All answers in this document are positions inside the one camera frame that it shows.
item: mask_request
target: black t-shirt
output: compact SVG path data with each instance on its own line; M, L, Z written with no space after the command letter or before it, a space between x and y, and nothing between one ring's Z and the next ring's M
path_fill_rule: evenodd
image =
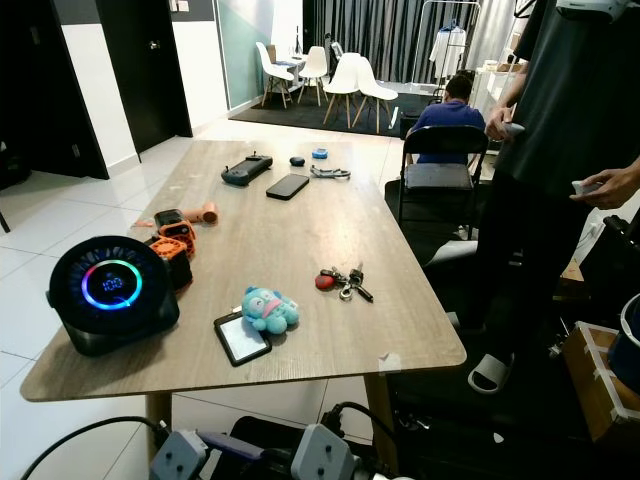
M496 168L546 194L640 155L640 8L610 25L567 20L538 0L516 55L529 71L513 121L526 128Z

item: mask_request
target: white chair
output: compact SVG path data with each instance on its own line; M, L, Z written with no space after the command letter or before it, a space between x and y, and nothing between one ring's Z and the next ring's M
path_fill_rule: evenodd
M309 49L309 56L307 57L307 63L298 75L304 78L302 82L302 88L300 89L300 95L298 96L298 103L302 98L302 92L306 84L311 87L311 79L316 79L316 94L318 97L318 106L320 106L320 85L322 85L322 91L324 92L324 98L328 102L327 93L324 91L324 83L322 83L322 77L327 74L327 54L322 47L311 47Z
M289 93L289 88L287 87L287 81L293 80L293 74L288 72L286 68L279 67L278 65L274 65L271 63L271 59L269 58L269 54L267 53L267 49L261 42L256 42L256 47L258 47L258 52L260 52L260 61L262 62L262 70L269 76L269 81L267 85L264 87L264 95L262 96L262 106L264 107L264 100L267 98L267 92L273 93L273 87L275 83L280 86L280 93L282 93L282 103L284 104L284 108L287 108L287 98L286 95L289 96L289 100L293 101L291 98L291 94Z
M349 111L349 95L358 91L358 63L360 62L360 54L358 53L345 53L338 62L336 67L336 73L331 80L331 83L324 87L324 91L331 93L331 101L329 102L329 108L327 114L324 116L324 125L327 123L329 113L333 107L333 101L338 95L338 102L340 101L340 95L345 96L345 102L347 104L347 127L351 128L351 114Z
M371 64L365 57L360 57L360 61L358 62L358 89L360 90L360 92L362 92L364 98L362 99L362 104L358 109L356 118L353 121L353 126L356 126L358 118L360 118L360 114L362 113L362 109L364 108L364 104L369 100L373 101L373 99L375 98L376 133L380 133L380 100L384 102L384 108L387 111L387 119L389 120L389 123L391 123L391 111L387 102L398 98L398 92L391 90L390 88L384 88L378 85L378 82L376 82L376 78L373 76L373 69L371 68Z

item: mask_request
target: red key fob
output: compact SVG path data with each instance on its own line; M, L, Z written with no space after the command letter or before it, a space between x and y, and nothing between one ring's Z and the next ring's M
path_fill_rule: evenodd
M316 287L320 290L329 290L333 288L335 283L335 278L330 277L329 275L318 275L316 277Z

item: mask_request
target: hand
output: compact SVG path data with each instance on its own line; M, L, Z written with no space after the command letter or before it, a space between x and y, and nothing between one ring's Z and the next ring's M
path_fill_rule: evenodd
M582 181L588 187L601 182L599 189L585 195L571 195L576 202L584 202L601 210L620 208L640 188L640 169L637 166L603 170Z
M494 108L489 117L485 133L493 140L512 140L513 137L507 133L502 125L505 122L511 122L511 118L511 109L509 107Z

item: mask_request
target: green wall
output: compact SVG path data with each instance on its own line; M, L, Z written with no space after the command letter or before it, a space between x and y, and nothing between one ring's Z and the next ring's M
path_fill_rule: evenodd
M219 0L218 13L227 88L233 108L264 91L256 42L271 43L273 2Z

